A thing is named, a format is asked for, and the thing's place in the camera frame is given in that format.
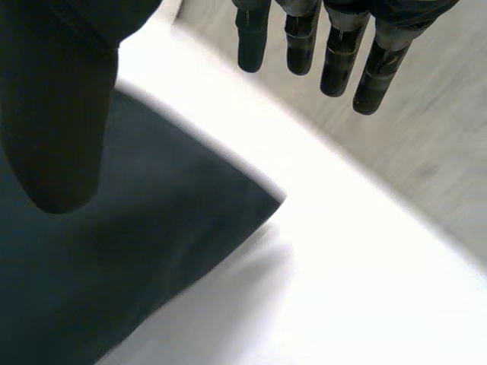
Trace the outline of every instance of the dark fabric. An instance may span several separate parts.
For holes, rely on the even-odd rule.
[[[2,363],[90,365],[201,278],[279,206],[143,104],[115,93],[100,188],[36,209],[0,154]]]
[[[371,13],[397,27],[410,27],[434,21],[459,0],[366,0]]]

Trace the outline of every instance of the gray floor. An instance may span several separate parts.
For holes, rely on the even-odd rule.
[[[237,59],[230,0],[185,0],[179,20]],[[269,39],[257,80],[297,109],[317,134],[343,146],[425,216],[487,262],[487,2],[462,0],[414,42],[383,106],[373,116],[351,103],[367,57],[372,22],[345,95],[318,88],[329,21],[323,10],[310,73],[285,64],[285,15],[272,4]]]

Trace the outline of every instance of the white surface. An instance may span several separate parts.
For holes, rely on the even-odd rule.
[[[155,22],[123,44],[119,74],[288,198],[102,363],[487,363],[485,275],[245,75]]]

